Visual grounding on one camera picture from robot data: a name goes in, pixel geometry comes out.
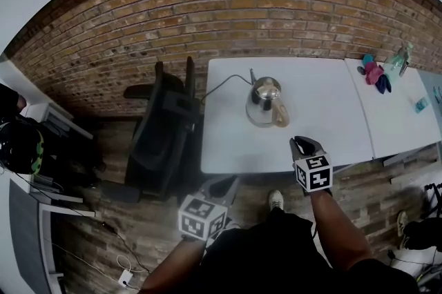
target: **electric kettle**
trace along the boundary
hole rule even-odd
[[[258,127],[287,127],[289,113],[281,101],[281,85],[272,77],[255,78],[250,69],[253,85],[246,102],[246,113],[250,122]]]

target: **kettle spout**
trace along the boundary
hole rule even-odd
[[[254,85],[256,82],[256,77],[255,73],[253,73],[253,68],[250,68],[250,80],[251,80],[251,85]]]

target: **office chair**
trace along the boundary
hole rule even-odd
[[[147,99],[148,106],[135,127],[124,185],[105,182],[104,193],[123,202],[138,202],[141,194],[166,199],[183,179],[184,145],[199,118],[192,58],[187,59],[185,85],[157,62],[155,83],[130,86],[124,97]]]

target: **white power adapter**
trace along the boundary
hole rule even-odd
[[[131,281],[132,277],[133,274],[125,269],[118,280],[119,285],[122,286],[123,288],[127,288],[127,285]]]

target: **brick wall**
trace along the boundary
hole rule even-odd
[[[439,0],[52,0],[6,54],[76,115],[140,115],[125,87],[153,82],[157,61],[182,77],[189,55],[199,94],[214,57],[384,60],[410,41],[413,66],[441,72],[440,10]]]

